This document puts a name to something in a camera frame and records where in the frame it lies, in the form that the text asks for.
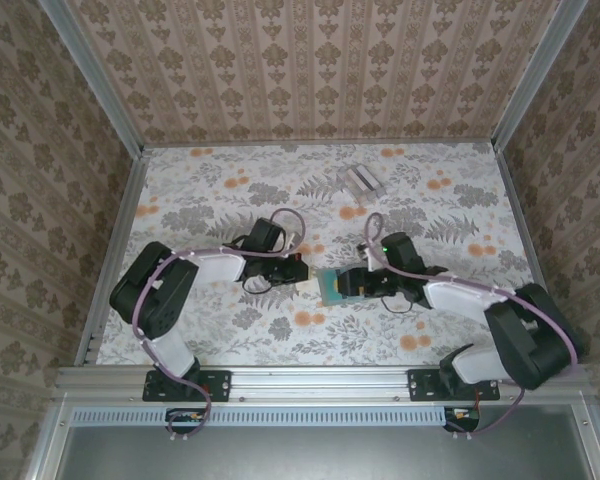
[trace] gray leaf pattern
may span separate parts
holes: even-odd
[[[385,234],[406,232],[427,265],[489,285],[531,279],[488,143],[166,148],[147,154],[125,269],[153,240],[172,249],[218,246],[248,233],[257,218],[291,207],[307,223],[300,252],[315,269],[359,264],[364,222],[379,211]],[[387,195],[364,207],[336,181],[341,168],[359,163],[387,187]],[[275,221],[298,229],[291,215]],[[8,275],[13,272],[0,263],[3,283]],[[244,292],[239,283],[201,285],[189,293],[181,332],[200,361],[214,365],[435,364],[488,335],[472,320],[418,306],[392,315],[378,300],[337,307],[321,300],[315,278],[262,295]],[[400,309],[404,300],[389,302]],[[148,362],[115,312],[98,362]]]

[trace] small box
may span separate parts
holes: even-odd
[[[387,193],[386,188],[364,165],[342,168],[338,171],[338,179],[358,205],[368,205]]]

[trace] black mount plate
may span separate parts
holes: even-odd
[[[198,385],[204,388],[213,402],[228,402],[231,393],[229,370],[202,370]],[[204,402],[203,396],[192,389],[153,370],[147,373],[142,391],[145,402]]]
[[[472,401],[476,399],[476,390],[480,395],[480,401],[500,400],[498,384],[491,386],[489,381],[471,385],[471,389],[452,397],[446,388],[442,386],[439,368],[408,370],[407,378],[409,379],[409,396],[412,402]]]

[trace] black cable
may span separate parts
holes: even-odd
[[[244,290],[245,292],[247,292],[250,295],[263,295],[273,288],[273,285],[269,285],[269,288],[267,288],[266,290],[262,290],[261,292],[252,292],[251,290],[247,290],[244,286],[244,284],[247,283],[247,280],[248,280],[248,278],[245,278],[242,281],[242,290]]]
[[[447,420],[447,425],[449,425],[452,428],[455,428],[460,433],[466,433],[467,435],[480,435],[482,433],[487,433],[489,430],[493,430],[495,427],[497,427],[502,422],[504,422],[509,417],[509,415],[511,415],[513,413],[513,411],[516,408],[518,408],[518,405],[524,398],[524,394],[525,394],[525,389],[520,387],[520,393],[518,394],[516,399],[513,401],[513,403],[509,406],[509,408],[497,420],[491,422],[486,427],[479,428],[478,430],[474,430],[473,432],[467,432],[464,428],[462,428],[461,426],[459,426],[456,423],[450,422],[449,420]]]
[[[409,302],[411,305],[409,305],[409,310],[405,310],[403,312],[399,312],[397,310],[391,310],[388,306],[387,303],[384,301],[384,297],[380,297],[380,301],[382,302],[382,305],[384,306],[384,309],[389,312],[389,313],[395,313],[395,314],[402,314],[402,313],[409,313],[411,311],[411,309],[413,308],[413,302]]]
[[[283,228],[282,229],[282,246],[280,247],[279,250],[276,250],[275,252],[272,253],[280,253],[282,250],[284,250],[286,248],[287,245],[287,231]]]
[[[231,242],[225,243],[224,245],[230,248],[238,249],[240,248],[238,246],[238,242],[242,242],[245,238],[247,238],[247,235],[240,235],[239,237],[234,238],[233,240],[231,240]]]

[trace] aluminum frame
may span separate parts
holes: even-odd
[[[79,22],[71,13],[69,5],[64,0],[40,0],[40,3],[98,99],[98,103],[107,114],[111,125],[129,155],[133,159],[140,158],[142,135],[134,125],[133,120],[127,115],[124,103],[109,81],[103,66],[93,53],[89,41],[82,32]]]
[[[131,171],[129,172],[127,185],[122,196],[122,201],[120,202],[120,208],[118,209],[118,215],[113,225],[102,270],[100,271],[98,283],[93,293],[80,345],[76,352],[73,363],[75,366],[89,362],[95,363],[97,360],[98,349],[102,342],[102,335],[109,312],[107,302],[108,292],[113,290],[118,281],[118,275],[120,274],[120,268],[124,260],[124,252],[127,248],[127,240],[133,226],[134,212],[138,207],[148,167],[149,161],[145,156],[142,156],[131,165]]]
[[[524,219],[524,212],[522,211],[522,205],[520,204],[520,199],[518,198],[518,193],[516,192],[516,187],[513,183],[513,177],[511,176],[511,172],[507,166],[507,159],[502,149],[495,149],[494,151],[496,154],[496,162],[498,163],[498,168],[500,169],[500,175],[502,176],[502,181],[504,182],[504,188],[507,192],[507,198],[509,199],[509,205],[511,205],[511,211],[513,212],[513,218],[516,221],[516,226],[518,227],[520,240],[522,240],[522,246],[524,251],[527,253],[529,270],[531,270],[533,280],[547,290],[547,283],[545,282],[544,275],[542,274],[542,268],[540,267],[540,262],[538,261],[538,254],[536,253],[533,240],[531,239],[531,233],[529,233],[527,222]]]
[[[493,131],[492,139],[497,150],[504,149],[511,140],[587,3],[587,0],[568,0],[558,5]]]
[[[27,480],[55,479],[65,450],[75,408],[169,406],[200,408],[196,402],[145,403],[142,389],[148,365],[85,366],[60,370]],[[472,402],[411,402],[408,370],[427,366],[389,367],[220,367],[233,374],[224,409],[276,407],[426,407],[463,406]],[[484,406],[508,405],[517,396],[514,385],[500,384],[501,399]],[[546,382],[528,392],[523,405],[570,405],[593,478],[600,480],[600,410],[584,369]]]

